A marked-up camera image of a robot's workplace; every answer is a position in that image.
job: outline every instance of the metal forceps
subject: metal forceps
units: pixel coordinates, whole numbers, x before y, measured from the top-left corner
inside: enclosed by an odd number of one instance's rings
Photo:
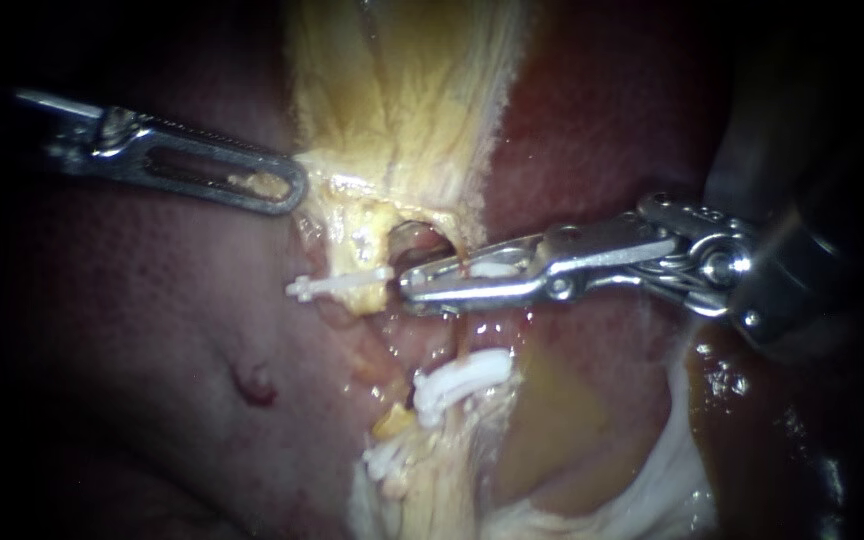
[[[0,144],[20,164],[189,195],[266,215],[292,211],[308,190],[284,156],[122,107],[48,92],[0,89]]]
[[[400,277],[399,291],[415,315],[571,302],[600,287],[642,285],[630,266],[678,247],[675,235],[627,212],[592,225],[554,225],[482,248],[465,261],[450,257],[411,268]]]
[[[611,286],[634,286],[709,318],[728,312],[750,268],[757,229],[665,193],[636,210],[584,225],[486,246],[410,268],[399,279],[405,308],[438,315],[573,302]]]

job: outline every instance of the white plastic clip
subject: white plastic clip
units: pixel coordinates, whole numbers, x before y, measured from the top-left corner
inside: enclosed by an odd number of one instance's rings
[[[299,276],[293,283],[285,286],[286,296],[294,296],[299,302],[311,302],[316,296],[332,294],[336,291],[353,289],[376,283],[386,283],[395,277],[391,266],[381,266],[372,270],[342,274],[325,279],[311,279]]]

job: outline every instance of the yellow fat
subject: yellow fat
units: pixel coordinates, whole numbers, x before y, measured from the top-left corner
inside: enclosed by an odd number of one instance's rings
[[[293,104],[329,275],[387,264],[389,232],[485,241],[481,180],[521,50],[518,0],[305,0],[287,8]],[[383,284],[335,294],[384,309]]]
[[[395,403],[379,421],[372,426],[372,436],[377,441],[387,441],[392,437],[405,431],[406,428],[415,423],[415,412]]]

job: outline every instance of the metal rivet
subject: metal rivet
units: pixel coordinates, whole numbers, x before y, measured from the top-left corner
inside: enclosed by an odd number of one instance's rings
[[[558,230],[559,236],[566,242],[575,242],[582,238],[582,231],[575,225],[565,225]]]
[[[755,328],[760,322],[762,322],[762,319],[759,317],[759,313],[755,310],[750,309],[742,316],[742,324],[744,324],[746,328]]]
[[[555,278],[548,284],[549,294],[557,300],[567,300],[572,294],[572,281],[566,278]]]

